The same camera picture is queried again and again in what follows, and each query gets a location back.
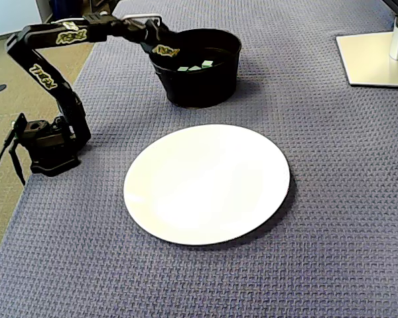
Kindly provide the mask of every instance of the monitor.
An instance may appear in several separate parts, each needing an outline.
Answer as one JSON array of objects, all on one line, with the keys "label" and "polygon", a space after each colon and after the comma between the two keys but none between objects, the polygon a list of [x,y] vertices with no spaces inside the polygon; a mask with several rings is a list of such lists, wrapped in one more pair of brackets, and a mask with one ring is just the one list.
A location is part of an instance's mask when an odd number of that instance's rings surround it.
[{"label": "monitor", "polygon": [[398,87],[398,0],[383,0],[396,14],[392,32],[338,36],[351,85]]}]

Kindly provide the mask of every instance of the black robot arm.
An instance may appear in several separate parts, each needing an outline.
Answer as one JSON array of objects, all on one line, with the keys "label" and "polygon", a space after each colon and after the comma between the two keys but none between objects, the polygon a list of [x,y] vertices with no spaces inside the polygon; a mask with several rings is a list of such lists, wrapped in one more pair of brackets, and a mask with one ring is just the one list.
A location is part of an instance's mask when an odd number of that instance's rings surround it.
[{"label": "black robot arm", "polygon": [[[136,20],[139,18],[149,20],[144,25]],[[20,170],[15,149],[21,144],[30,154],[33,173],[55,176],[80,163],[76,153],[91,137],[80,98],[60,72],[35,49],[103,42],[112,35],[139,43],[151,53],[148,48],[158,44],[162,34],[175,33],[162,24],[158,15],[128,15],[117,19],[111,15],[91,14],[26,26],[11,36],[6,43],[7,53],[56,99],[61,113],[52,124],[43,120],[28,122],[23,114],[18,117],[15,124],[19,129],[14,129],[15,140],[10,149],[15,169]]]}]

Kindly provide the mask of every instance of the green block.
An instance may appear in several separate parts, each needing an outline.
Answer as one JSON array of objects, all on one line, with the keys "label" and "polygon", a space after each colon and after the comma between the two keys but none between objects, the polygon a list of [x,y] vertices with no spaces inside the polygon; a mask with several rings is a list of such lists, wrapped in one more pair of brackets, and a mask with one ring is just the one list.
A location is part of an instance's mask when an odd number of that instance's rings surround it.
[{"label": "green block", "polygon": [[201,68],[199,66],[193,66],[192,68],[188,69],[189,71],[198,71],[201,70]]},{"label": "green block", "polygon": [[212,66],[212,63],[214,63],[214,61],[204,61],[202,63],[202,68],[210,68]]}]

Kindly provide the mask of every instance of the round white plate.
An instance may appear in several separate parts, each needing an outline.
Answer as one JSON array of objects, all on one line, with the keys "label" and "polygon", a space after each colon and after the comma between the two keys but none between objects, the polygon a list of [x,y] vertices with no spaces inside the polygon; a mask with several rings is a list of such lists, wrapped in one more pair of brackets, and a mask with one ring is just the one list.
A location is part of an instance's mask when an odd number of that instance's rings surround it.
[{"label": "round white plate", "polygon": [[168,134],[134,160],[124,199],[147,232],[203,245],[244,235],[282,204],[289,167],[270,140],[249,129],[204,125]]}]

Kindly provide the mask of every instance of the textured blue fabric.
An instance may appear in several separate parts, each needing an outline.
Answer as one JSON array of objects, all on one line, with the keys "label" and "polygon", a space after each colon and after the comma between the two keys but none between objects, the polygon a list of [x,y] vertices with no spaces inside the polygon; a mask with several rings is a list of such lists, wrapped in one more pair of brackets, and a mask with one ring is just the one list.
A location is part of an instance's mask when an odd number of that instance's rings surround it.
[{"label": "textured blue fabric", "polygon": [[[180,109],[138,45],[97,44],[75,85],[92,139],[77,168],[30,178],[0,250],[0,317],[398,317],[398,89],[350,87],[335,39],[390,30],[387,7],[129,0],[116,12],[238,35],[238,89]],[[125,208],[125,173],[159,137],[209,123],[275,142],[288,198],[225,244],[152,237]]]}]

